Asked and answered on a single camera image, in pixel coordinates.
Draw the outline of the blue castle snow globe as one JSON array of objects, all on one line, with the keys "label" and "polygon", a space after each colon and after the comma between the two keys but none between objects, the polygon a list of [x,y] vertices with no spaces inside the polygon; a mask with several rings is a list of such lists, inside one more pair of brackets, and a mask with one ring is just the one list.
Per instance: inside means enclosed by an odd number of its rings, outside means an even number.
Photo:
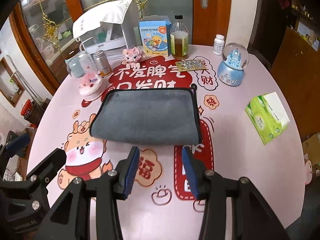
[{"label": "blue castle snow globe", "polygon": [[244,69],[249,63],[247,49],[237,43],[229,43],[222,50],[223,60],[218,66],[217,76],[224,84],[237,87],[244,79]]}]

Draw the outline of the green tissue pack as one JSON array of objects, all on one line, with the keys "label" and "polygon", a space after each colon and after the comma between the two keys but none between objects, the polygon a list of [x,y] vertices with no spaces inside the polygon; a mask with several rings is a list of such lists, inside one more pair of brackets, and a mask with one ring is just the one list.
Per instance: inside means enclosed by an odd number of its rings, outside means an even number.
[{"label": "green tissue pack", "polygon": [[287,129],[290,119],[276,92],[255,96],[245,108],[263,144]]}]

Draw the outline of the teal cylindrical canister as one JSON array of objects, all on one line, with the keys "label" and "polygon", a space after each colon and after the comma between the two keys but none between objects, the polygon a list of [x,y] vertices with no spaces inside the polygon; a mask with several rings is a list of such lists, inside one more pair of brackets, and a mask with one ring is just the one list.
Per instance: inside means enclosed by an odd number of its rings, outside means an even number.
[{"label": "teal cylindrical canister", "polygon": [[65,59],[66,69],[71,77],[80,78],[85,74],[85,71],[80,63],[81,55],[82,54],[80,52],[74,54],[73,56],[69,54],[67,59]]}]

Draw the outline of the pink brick toy animal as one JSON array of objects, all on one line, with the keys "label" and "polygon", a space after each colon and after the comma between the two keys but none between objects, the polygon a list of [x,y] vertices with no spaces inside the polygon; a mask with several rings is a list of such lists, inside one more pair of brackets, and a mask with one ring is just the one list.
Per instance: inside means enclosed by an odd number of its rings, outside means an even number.
[{"label": "pink brick toy animal", "polygon": [[144,61],[146,58],[144,50],[141,50],[138,47],[123,49],[123,55],[126,63],[139,63]]}]

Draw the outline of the glass dome pink ornament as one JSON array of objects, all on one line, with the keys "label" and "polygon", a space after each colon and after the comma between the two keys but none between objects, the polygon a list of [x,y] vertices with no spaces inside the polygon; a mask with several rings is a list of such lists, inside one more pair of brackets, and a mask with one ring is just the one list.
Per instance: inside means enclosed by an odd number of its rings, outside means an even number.
[{"label": "glass dome pink ornament", "polygon": [[80,64],[83,74],[77,78],[79,93],[86,101],[97,100],[106,89],[103,77],[98,73],[95,64],[86,53],[80,53],[76,62]]}]

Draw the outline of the dark wooden cabinet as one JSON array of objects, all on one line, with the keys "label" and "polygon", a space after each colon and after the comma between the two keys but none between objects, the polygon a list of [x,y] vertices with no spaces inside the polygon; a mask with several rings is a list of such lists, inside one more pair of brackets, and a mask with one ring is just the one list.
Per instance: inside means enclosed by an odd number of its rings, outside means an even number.
[{"label": "dark wooden cabinet", "polygon": [[257,0],[248,48],[280,87],[301,140],[319,132],[319,0]]}]

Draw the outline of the purple and grey towel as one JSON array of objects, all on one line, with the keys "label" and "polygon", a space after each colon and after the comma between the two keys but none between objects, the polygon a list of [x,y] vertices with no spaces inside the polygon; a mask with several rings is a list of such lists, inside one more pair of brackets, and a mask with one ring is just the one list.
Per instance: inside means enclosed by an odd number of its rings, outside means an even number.
[{"label": "purple and grey towel", "polygon": [[197,86],[114,89],[93,119],[92,137],[135,145],[201,143]]}]

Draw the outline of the blue duck carton box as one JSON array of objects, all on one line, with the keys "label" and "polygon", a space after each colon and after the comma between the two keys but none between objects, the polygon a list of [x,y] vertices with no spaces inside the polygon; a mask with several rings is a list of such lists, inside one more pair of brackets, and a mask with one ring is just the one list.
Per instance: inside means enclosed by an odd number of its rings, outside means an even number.
[{"label": "blue duck carton box", "polygon": [[145,16],[140,20],[140,37],[146,55],[170,55],[170,29],[168,16]]}]

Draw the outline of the wooden glass sliding door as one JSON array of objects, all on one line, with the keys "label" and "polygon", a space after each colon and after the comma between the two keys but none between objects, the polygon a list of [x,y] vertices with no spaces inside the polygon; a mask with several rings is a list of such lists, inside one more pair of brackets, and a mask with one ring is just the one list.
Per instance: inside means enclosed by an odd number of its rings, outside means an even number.
[{"label": "wooden glass sliding door", "polygon": [[232,0],[18,0],[9,23],[23,56],[50,94],[67,75],[65,59],[78,51],[80,36],[73,24],[94,24],[91,40],[110,40],[114,28],[138,35],[138,22],[148,16],[182,15],[189,42],[213,44],[217,34],[226,35]]}]

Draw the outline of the white pill bottle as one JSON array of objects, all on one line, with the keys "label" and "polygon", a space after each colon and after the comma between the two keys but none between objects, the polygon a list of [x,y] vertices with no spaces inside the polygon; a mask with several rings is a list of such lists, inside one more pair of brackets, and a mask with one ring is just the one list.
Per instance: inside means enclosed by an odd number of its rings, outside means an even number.
[{"label": "white pill bottle", "polygon": [[216,34],[213,44],[213,53],[216,55],[222,55],[223,48],[225,46],[225,37],[220,34]]}]

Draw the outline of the glass bottle amber liquid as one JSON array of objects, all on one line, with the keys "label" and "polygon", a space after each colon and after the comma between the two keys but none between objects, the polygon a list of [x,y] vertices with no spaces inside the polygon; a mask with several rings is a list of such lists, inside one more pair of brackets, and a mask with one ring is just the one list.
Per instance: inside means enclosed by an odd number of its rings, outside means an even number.
[{"label": "glass bottle amber liquid", "polygon": [[172,57],[184,60],[188,57],[189,32],[183,23],[182,15],[175,15],[175,22],[170,29],[170,46]]}]

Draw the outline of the silver metal can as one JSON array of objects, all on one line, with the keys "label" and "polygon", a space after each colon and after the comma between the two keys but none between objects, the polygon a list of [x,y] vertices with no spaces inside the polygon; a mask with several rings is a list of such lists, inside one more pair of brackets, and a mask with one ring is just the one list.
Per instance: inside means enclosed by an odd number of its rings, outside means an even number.
[{"label": "silver metal can", "polygon": [[103,50],[95,52],[93,54],[93,60],[101,76],[105,77],[112,73],[111,65]]}]

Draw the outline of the gold pill blister pack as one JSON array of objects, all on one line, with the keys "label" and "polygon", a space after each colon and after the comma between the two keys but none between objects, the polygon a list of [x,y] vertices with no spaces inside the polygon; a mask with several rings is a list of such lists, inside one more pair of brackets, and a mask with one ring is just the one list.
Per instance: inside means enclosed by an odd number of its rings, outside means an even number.
[{"label": "gold pill blister pack", "polygon": [[201,60],[183,60],[175,62],[179,72],[206,70],[207,67]]}]

